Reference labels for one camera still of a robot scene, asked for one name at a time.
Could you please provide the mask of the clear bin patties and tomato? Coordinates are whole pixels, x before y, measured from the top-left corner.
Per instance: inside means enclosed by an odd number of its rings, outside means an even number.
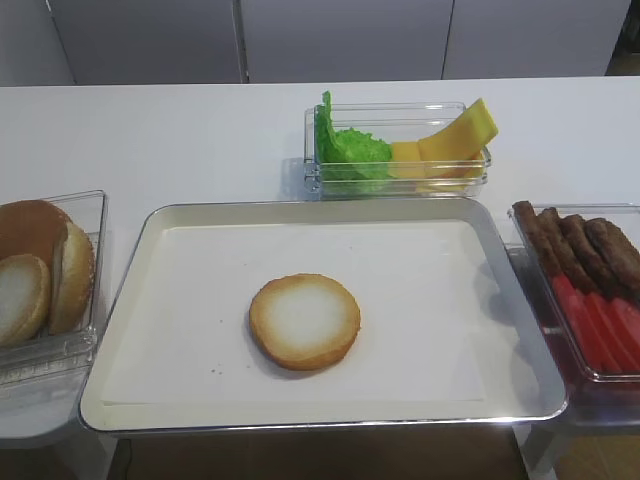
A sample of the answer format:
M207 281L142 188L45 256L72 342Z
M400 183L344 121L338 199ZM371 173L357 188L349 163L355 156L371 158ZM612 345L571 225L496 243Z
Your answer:
M533 205L534 212L538 215L546 208L555 208L560 220L569 215L580 215L585 221L594 218L604 218L613 222L618 226L632 244L639 251L639 209L633 205ZM569 322L556 299L552 288L552 279L549 278L536 257L535 250L529 244L526 236L520 230L517 219L515 218L513 208L509 212L509 216L514 223L515 230L519 236L521 254L525 266L525 270L529 276L529 281L533 285L533 291L530 295L532 300L540 301L540 322L550 339L561 346L568 348L568 353L559 357L561 366L572 362L575 370L587 381L600 384L638 384L639 372L632 374L613 373L603 374L591 370L585 363L584 357L577 345ZM632 303L639 309L639 299L634 300L632 296L621 286L622 293L615 298L622 298ZM596 293L602 296L606 301L613 299L606 298L601 291Z

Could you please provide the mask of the long curved cheese slice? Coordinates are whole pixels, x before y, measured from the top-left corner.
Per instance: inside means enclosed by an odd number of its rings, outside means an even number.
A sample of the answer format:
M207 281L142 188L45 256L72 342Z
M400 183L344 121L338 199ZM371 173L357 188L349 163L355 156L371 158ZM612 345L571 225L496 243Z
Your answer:
M499 130L482 98L477 99L448 126L417 142L427 178L477 178L484 168L472 166Z

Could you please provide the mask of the brown meat patty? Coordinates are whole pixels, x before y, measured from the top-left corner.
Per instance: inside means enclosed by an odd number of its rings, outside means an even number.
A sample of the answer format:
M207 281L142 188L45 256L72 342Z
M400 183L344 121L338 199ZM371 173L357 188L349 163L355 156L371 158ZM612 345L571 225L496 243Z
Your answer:
M549 278L563 274L561 265L542 228L540 220L529 201L518 201L512 205L520 230L535 250L538 263Z
M537 217L563 273L571 284L584 294L599 293L597 285L584 270L569 242L562 234L557 210L555 208L546 208Z
M606 262L592 246L585 230L586 221L577 214L560 220L560 229L583 269L608 299L618 297L621 287Z
M618 283L639 299L639 251L624 232L604 218L586 221L586 234Z

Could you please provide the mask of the upright bun half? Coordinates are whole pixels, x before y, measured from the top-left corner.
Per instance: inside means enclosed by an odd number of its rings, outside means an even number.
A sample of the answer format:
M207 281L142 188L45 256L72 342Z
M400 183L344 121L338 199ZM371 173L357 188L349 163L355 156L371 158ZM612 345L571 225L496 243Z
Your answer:
M65 224L54 246L52 295L48 330L51 335L72 331L86 310L95 272L93 245L75 223Z

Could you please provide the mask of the front bun half cut-side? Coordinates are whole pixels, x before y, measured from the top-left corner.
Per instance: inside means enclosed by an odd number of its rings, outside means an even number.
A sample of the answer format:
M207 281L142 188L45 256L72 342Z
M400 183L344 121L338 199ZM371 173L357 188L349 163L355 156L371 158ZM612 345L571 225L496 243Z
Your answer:
M44 324L50 306L51 275L31 254L1 261L1 346L32 338Z

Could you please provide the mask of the small yellow cheese slice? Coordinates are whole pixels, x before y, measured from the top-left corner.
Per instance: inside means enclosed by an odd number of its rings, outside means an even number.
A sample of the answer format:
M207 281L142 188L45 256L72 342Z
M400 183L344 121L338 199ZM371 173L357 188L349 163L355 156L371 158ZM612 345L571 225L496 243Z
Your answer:
M425 178L425 165L421 159L418 143L393 142L389 175L400 180L420 180Z

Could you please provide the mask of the green lettuce leaf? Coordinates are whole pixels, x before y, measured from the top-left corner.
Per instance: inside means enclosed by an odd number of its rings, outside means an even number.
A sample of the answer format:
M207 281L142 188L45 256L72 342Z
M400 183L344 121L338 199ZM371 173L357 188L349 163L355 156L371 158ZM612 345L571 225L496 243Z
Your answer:
M326 180L364 182L389 177L392 151L388 143L354 128L335 131L335 141L339 160L320 163Z
M336 146L331 112L331 93L325 91L322 94L322 103L316 106L314 114L315 144L317 158L320 163L336 163L339 160L339 150Z

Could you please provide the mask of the brown top bun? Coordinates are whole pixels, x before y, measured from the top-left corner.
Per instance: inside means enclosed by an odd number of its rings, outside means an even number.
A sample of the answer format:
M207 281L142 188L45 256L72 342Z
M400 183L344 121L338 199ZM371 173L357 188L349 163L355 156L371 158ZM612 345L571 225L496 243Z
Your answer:
M1 259L31 254L52 265L54 246L71 218L45 200L22 200L1 206Z

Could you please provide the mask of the red tomato slice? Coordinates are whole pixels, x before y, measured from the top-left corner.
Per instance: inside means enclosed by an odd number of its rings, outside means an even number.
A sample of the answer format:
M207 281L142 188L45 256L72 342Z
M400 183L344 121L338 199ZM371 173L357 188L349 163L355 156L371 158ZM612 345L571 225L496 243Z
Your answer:
M624 299L616 300L616 308L629 331L639 332L639 309Z
M593 318L597 335L603 344L602 349L616 364L616 367L609 367L609 370L611 372L624 374L638 373L639 363L634 361L631 354L615 334L611 318L605 305L606 300L596 293L589 293L585 297L585 301L587 309Z
M639 363L639 332L629 331L626 328L625 323L621 319L618 309L616 308L616 300L622 298L615 298L610 301L606 301L605 305L608 314L611 318L611 322L614 327L615 334L618 339L624 345L626 350L631 354L631 357L636 363Z
M603 374L620 372L620 365L601 341L595 328L584 297L565 275L558 275L552 279L552 288L586 365L593 371Z

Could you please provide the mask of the bottom bun on tray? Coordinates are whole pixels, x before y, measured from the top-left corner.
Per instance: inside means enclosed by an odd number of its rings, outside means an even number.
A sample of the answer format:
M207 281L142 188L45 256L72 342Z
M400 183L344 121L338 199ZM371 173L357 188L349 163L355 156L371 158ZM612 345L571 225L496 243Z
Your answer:
M361 328L355 297L338 281L299 273L267 282L253 297L248 326L271 361L293 371L340 362Z

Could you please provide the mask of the clear bin with buns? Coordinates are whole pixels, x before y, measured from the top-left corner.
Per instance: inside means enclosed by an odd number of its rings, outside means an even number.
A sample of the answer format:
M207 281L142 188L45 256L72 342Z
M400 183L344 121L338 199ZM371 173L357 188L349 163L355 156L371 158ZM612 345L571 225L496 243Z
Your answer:
M92 190L33 200L45 200L57 206L89 236L95 257L93 285L84 315L72 331L59 335L49 333L49 306L44 324L32 338L14 346L1 346L1 382L4 385L90 364L104 331L101 283L107 194L102 190Z

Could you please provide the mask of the clear bin lettuce and cheese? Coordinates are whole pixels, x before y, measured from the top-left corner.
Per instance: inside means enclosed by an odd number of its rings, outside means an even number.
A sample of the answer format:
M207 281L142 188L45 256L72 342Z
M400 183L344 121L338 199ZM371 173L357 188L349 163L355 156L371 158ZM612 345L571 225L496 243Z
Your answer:
M473 197L498 129L482 100L336 104L305 112L304 183L322 200Z

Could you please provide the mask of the green lettuce leaf lying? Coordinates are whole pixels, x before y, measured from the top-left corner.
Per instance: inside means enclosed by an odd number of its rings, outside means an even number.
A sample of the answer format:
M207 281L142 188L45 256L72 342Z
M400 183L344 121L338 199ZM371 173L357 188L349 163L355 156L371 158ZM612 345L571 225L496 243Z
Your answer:
M354 128L335 131L335 141L339 160L320 163L326 180L364 182L389 177L392 151L388 143Z

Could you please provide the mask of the silver metal baking tray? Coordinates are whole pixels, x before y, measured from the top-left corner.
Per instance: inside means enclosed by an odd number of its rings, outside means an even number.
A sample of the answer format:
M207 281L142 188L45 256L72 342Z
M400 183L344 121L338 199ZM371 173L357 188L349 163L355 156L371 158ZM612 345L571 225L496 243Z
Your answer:
M336 365L292 372L253 341L269 281L322 274L362 324ZM183 204L150 214L80 400L91 428L547 420L565 383L486 208L471 199Z

